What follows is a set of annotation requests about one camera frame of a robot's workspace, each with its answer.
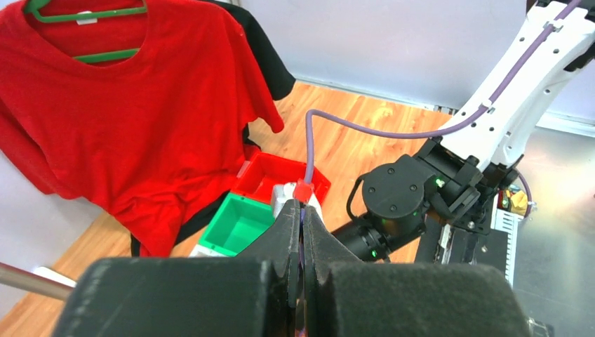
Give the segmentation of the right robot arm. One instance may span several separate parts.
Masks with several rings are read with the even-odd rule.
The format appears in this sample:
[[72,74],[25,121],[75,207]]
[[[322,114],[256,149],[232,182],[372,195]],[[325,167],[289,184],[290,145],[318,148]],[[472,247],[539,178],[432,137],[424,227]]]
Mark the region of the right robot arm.
[[389,255],[444,222],[488,234],[488,207],[519,176],[526,143],[549,106],[594,58],[593,1],[537,1],[498,64],[441,130],[360,176],[365,212],[335,237],[361,260]]

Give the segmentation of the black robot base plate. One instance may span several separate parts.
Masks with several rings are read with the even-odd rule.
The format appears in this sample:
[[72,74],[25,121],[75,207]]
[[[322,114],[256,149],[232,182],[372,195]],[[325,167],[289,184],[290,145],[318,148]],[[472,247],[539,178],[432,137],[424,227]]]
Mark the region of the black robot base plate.
[[489,265],[514,283],[516,248],[519,225],[524,217],[491,206],[484,222],[487,234],[469,232],[449,225],[439,225],[430,219],[421,236],[415,256],[416,263]]

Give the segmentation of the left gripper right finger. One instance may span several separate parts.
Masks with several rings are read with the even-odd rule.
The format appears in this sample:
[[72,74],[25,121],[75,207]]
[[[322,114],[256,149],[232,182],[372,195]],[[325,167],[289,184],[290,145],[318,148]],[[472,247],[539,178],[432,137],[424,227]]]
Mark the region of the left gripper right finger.
[[333,236],[313,206],[305,206],[302,220],[302,247],[305,308],[315,312],[319,287],[330,273],[331,263],[362,263]]

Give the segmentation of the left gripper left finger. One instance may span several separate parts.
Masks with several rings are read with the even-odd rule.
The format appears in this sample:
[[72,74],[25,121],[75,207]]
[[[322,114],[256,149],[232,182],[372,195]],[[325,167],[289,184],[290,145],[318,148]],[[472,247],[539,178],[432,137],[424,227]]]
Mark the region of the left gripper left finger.
[[238,258],[259,258],[272,262],[278,277],[286,282],[286,299],[290,308],[297,306],[300,283],[301,203],[288,200],[272,226],[248,245]]

